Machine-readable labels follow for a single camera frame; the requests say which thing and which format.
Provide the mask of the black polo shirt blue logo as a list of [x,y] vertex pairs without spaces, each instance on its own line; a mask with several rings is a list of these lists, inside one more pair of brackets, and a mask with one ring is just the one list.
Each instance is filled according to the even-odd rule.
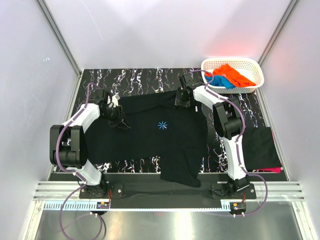
[[202,104],[176,108],[176,91],[122,97],[129,129],[95,120],[85,132],[92,164],[160,158],[160,177],[199,188],[202,159],[207,149],[208,126]]

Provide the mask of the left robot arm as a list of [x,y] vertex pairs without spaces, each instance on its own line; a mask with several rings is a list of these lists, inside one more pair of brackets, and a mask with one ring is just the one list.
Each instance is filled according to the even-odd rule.
[[62,124],[49,131],[50,162],[63,172],[71,173],[82,182],[80,190],[91,197],[112,196],[106,177],[89,161],[85,132],[102,117],[111,127],[129,129],[120,97],[105,89],[89,93],[79,110]]

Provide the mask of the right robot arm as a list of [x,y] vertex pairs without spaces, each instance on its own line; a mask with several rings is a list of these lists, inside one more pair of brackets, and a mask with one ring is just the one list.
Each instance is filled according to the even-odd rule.
[[210,89],[208,83],[196,80],[190,73],[179,77],[175,106],[189,108],[192,102],[200,102],[213,112],[215,132],[222,138],[227,157],[228,181],[213,189],[214,198],[241,198],[250,186],[245,166],[242,139],[245,119],[237,98],[227,98]]

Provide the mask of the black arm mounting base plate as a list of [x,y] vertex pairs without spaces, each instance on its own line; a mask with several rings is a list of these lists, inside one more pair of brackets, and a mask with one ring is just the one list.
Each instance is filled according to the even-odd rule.
[[254,185],[243,193],[231,195],[220,192],[228,183],[226,173],[200,173],[200,187],[164,181],[158,173],[107,173],[111,190],[110,208],[126,211],[172,211],[174,209],[214,209],[222,201],[255,200]]

